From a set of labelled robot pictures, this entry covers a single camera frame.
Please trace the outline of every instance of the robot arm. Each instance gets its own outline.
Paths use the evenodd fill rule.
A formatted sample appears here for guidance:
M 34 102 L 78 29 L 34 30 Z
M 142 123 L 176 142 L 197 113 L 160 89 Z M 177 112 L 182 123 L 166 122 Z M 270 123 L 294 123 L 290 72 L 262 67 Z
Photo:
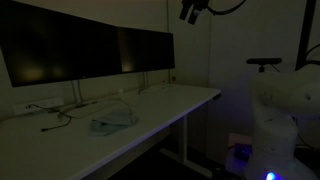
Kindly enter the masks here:
M 320 65 L 307 64 L 292 74 L 261 73 L 251 84 L 255 117 L 248 180 L 318 179 L 294 158 L 298 129 L 292 117 L 320 117 Z

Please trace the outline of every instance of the computer monitor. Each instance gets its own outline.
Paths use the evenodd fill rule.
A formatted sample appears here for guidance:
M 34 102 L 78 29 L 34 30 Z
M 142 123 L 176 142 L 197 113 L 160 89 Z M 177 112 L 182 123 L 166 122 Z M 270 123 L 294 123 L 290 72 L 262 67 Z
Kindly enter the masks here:
M 13 87 L 174 68 L 171 33 L 6 1 L 0 46 Z
M 117 31 L 124 73 L 175 67 L 173 34 L 122 27 Z
M 13 87 L 122 73 L 115 26 L 14 1 L 1 11 Z

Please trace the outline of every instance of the desk surface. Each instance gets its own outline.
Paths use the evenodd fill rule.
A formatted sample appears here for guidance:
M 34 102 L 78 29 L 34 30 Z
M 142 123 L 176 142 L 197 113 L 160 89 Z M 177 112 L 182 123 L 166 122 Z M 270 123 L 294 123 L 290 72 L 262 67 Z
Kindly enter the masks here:
M 81 179 L 220 93 L 183 85 L 124 93 L 139 121 L 102 137 L 89 136 L 90 121 L 113 106 L 62 128 L 57 113 L 27 115 L 0 124 L 0 179 Z

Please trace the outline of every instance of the black cable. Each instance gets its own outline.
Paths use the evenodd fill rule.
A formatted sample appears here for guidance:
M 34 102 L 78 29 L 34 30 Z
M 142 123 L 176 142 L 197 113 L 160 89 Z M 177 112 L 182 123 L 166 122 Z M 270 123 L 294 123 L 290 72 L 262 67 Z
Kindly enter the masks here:
M 56 128 L 60 128 L 60 127 L 67 126 L 68 124 L 70 124 L 71 120 L 74 118 L 73 116 L 70 116 L 70 115 L 68 115 L 68 114 L 65 114 L 65 113 L 61 112 L 60 110 L 58 110 L 58 109 L 46 108 L 46 107 L 42 107 L 42 106 L 39 106 L 39 105 L 36 105 L 36 104 L 30 104 L 29 107 L 31 107 L 31 106 L 35 106 L 35 107 L 40 108 L 40 109 L 46 109 L 46 110 L 58 112 L 59 114 L 61 114 L 61 115 L 63 115 L 63 116 L 66 116 L 66 117 L 69 118 L 69 121 L 68 121 L 66 124 L 63 124 L 63 125 L 60 125 L 60 126 L 54 126 L 54 127 L 50 127 L 50 128 L 42 128 L 42 129 L 41 129 L 42 132 L 48 131 L 48 130 L 51 130 L 51 129 L 56 129 Z
M 273 64 L 270 64 L 275 70 L 277 70 L 278 72 L 280 72 L 279 69 L 277 69 Z
M 307 60 L 308 55 L 311 53 L 311 51 L 315 50 L 316 48 L 320 47 L 320 44 L 317 44 L 315 46 L 313 46 L 311 49 L 309 49 L 305 55 L 305 59 Z
M 54 126 L 54 127 L 50 127 L 50 128 L 42 128 L 41 131 L 44 132 L 44 131 L 48 131 L 48 130 L 51 130 L 51 129 L 56 129 L 56 128 L 67 126 L 68 124 L 70 124 L 71 120 L 72 120 L 72 117 L 69 117 L 69 121 L 66 124 L 63 124 L 63 125 L 60 125 L 60 126 Z
M 293 120 L 295 121 L 296 123 L 296 126 L 298 127 L 298 119 L 293 117 Z M 317 148 L 317 147 L 314 147 L 314 146 L 311 146 L 310 144 L 308 144 L 300 135 L 300 133 L 298 132 L 298 138 L 300 139 L 300 141 L 302 142 L 302 145 L 314 150 L 314 151 L 320 151 L 320 148 Z
M 238 8 L 240 8 L 243 3 L 245 2 L 246 0 L 243 0 L 240 4 L 236 5 L 235 7 L 231 8 L 231 9 L 228 9 L 228 10 L 225 10 L 225 11 L 216 11 L 216 10 L 213 10 L 212 8 L 210 8 L 209 6 L 207 6 L 207 9 L 212 13 L 212 15 L 226 15 L 226 14 L 230 14 L 232 12 L 234 12 L 235 10 L 237 10 Z

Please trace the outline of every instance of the power strip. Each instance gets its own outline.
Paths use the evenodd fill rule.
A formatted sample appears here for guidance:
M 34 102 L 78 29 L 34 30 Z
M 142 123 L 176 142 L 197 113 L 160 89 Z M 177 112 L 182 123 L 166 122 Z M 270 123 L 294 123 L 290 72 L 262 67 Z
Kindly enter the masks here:
M 51 98 L 51 99 L 44 99 L 40 101 L 28 102 L 23 104 L 16 104 L 13 106 L 13 111 L 15 115 L 22 115 L 28 114 L 35 111 L 43 110 L 43 108 L 39 108 L 36 106 L 40 106 L 43 108 L 53 108 L 57 106 L 64 105 L 63 99 L 61 97 Z

